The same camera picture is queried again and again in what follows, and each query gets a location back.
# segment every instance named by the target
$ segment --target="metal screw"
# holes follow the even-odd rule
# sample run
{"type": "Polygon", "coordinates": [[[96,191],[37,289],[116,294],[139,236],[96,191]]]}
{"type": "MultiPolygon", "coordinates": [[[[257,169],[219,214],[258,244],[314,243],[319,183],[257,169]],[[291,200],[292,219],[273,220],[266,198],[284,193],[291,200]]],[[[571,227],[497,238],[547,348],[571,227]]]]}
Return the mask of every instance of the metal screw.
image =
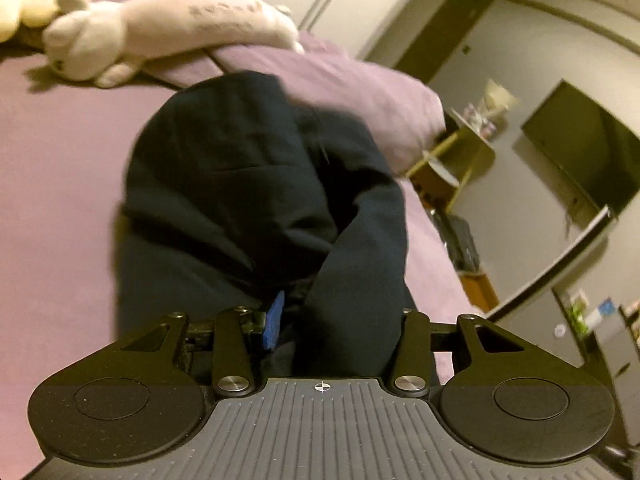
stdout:
{"type": "Polygon", "coordinates": [[[218,381],[218,387],[226,392],[242,392],[249,387],[249,381],[238,375],[229,375],[218,381]]]}
{"type": "Polygon", "coordinates": [[[404,392],[419,392],[427,385],[422,377],[415,375],[403,375],[398,377],[394,384],[398,390],[402,390],[404,392]]]}

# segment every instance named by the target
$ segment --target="purple bed sheet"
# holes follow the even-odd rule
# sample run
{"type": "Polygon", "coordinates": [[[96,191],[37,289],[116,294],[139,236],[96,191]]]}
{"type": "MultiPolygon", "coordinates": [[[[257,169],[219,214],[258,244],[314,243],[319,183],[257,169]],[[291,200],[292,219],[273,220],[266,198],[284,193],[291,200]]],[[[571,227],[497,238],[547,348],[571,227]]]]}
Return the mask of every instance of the purple bed sheet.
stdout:
{"type": "MultiPolygon", "coordinates": [[[[0,50],[0,478],[42,459],[27,420],[47,376],[114,339],[116,212],[129,150],[174,92],[60,84],[44,56],[0,50]]],[[[421,311],[453,322],[470,305],[410,184],[406,282],[421,311]]],[[[452,375],[438,356],[440,379],[452,375]]]]}

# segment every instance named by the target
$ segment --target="purple pillow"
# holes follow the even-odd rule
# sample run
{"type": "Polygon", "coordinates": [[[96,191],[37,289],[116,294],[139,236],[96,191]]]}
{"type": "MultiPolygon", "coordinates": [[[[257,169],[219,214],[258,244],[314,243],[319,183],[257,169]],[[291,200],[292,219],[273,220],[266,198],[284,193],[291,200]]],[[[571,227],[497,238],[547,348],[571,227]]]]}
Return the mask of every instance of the purple pillow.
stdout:
{"type": "Polygon", "coordinates": [[[268,46],[233,45],[210,53],[226,72],[278,76],[293,102],[356,115],[396,174],[420,160],[444,130],[438,95],[396,70],[314,49],[301,56],[268,46]]]}
{"type": "Polygon", "coordinates": [[[224,73],[204,50],[147,61],[143,72],[176,88],[187,88],[224,73]]]}
{"type": "Polygon", "coordinates": [[[305,52],[316,52],[318,54],[334,54],[336,56],[348,57],[347,51],[341,46],[336,45],[333,41],[323,40],[313,35],[306,30],[300,31],[300,38],[298,40],[305,52]]]}

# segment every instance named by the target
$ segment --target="door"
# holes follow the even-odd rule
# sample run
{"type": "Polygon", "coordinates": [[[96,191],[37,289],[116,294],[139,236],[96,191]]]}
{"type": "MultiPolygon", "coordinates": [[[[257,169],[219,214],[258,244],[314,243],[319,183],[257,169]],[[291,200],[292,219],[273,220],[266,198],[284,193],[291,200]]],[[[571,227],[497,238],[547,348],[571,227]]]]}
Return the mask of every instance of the door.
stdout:
{"type": "Polygon", "coordinates": [[[428,83],[493,0],[446,0],[396,65],[428,83]]]}

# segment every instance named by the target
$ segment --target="black pants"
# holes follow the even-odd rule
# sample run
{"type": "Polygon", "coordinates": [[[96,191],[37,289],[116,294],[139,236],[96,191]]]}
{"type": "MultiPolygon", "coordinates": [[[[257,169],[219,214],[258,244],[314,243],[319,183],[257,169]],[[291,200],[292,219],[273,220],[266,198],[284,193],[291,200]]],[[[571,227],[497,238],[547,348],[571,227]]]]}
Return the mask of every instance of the black pants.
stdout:
{"type": "Polygon", "coordinates": [[[291,374],[376,376],[399,339],[404,199],[351,116],[244,72],[172,96],[138,139],[118,254],[120,329],[287,293],[291,374]]]}

